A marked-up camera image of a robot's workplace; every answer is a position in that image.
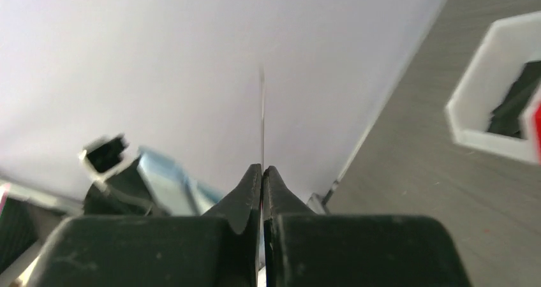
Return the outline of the blue leather card holder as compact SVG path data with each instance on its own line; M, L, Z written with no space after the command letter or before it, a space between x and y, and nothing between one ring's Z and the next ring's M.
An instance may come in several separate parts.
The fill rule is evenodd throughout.
M163 153L148 147L138 153L138 172L157 206L171 216L200 216L225 196Z

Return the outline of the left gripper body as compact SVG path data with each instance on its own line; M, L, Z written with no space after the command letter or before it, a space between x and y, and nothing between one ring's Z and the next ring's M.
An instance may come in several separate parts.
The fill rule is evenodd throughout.
M155 203L136 166L130 166L107 179L105 191L99 185L93 182L84 198L82 209L85 215L169 215Z

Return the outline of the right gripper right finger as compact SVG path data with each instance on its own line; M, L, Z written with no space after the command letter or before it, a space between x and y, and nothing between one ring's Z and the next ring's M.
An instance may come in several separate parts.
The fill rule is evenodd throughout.
M469 286L447 229L427 216L322 215L263 175L268 286Z

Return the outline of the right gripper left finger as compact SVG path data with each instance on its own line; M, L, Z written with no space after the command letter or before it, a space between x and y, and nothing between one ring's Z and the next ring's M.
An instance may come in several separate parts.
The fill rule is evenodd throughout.
M262 167L201 216L79 216L50 235L29 286L256 286Z

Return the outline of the black card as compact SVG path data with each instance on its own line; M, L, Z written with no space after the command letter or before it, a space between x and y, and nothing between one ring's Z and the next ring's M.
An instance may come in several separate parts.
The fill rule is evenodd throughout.
M260 162L262 170L265 170L265 70L261 64L259 67L259 83L260 83Z

